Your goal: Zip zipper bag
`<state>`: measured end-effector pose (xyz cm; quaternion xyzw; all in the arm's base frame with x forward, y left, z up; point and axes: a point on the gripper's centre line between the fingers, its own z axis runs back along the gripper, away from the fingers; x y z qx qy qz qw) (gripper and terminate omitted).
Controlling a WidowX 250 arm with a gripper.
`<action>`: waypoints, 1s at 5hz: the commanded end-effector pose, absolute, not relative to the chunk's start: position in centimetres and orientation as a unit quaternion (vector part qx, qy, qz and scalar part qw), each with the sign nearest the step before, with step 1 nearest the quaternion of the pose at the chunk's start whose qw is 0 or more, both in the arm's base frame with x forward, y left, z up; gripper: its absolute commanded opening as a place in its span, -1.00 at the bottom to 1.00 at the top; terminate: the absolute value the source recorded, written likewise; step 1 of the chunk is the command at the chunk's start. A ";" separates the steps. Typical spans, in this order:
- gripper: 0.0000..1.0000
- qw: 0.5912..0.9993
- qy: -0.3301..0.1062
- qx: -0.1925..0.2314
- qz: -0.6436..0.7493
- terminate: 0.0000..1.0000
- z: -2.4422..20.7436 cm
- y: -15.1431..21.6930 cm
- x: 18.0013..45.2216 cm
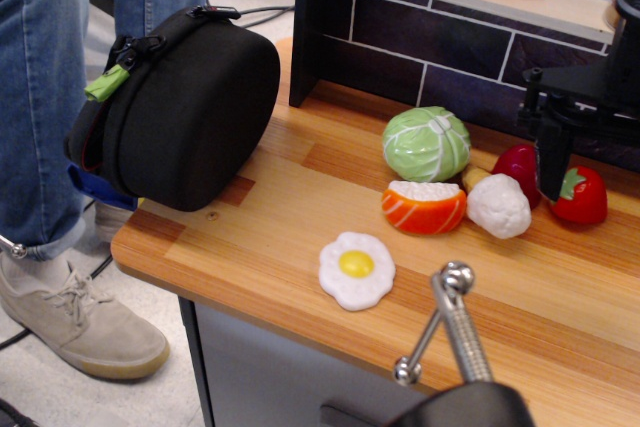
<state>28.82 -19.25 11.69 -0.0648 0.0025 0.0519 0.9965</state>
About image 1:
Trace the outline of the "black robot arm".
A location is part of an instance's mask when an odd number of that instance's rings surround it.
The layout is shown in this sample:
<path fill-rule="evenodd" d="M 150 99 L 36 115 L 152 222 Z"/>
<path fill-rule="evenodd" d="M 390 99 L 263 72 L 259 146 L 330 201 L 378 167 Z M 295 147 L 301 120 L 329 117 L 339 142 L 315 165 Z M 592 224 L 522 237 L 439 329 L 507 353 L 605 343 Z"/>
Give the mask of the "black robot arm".
<path fill-rule="evenodd" d="M 576 137 L 639 145 L 639 0 L 616 0 L 608 56 L 590 65 L 523 73 L 518 113 L 535 140 L 538 191 L 556 201 Z"/>

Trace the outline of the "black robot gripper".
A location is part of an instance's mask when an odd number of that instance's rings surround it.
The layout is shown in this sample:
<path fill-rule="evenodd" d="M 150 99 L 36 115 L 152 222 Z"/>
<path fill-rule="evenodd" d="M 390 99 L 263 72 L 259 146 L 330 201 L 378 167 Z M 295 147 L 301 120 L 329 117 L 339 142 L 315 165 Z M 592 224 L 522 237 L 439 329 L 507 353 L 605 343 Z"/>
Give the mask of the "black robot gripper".
<path fill-rule="evenodd" d="M 518 123 L 536 136 L 537 188 L 560 197 L 573 135 L 606 140 L 639 138 L 639 67 L 587 65 L 532 68 Z"/>

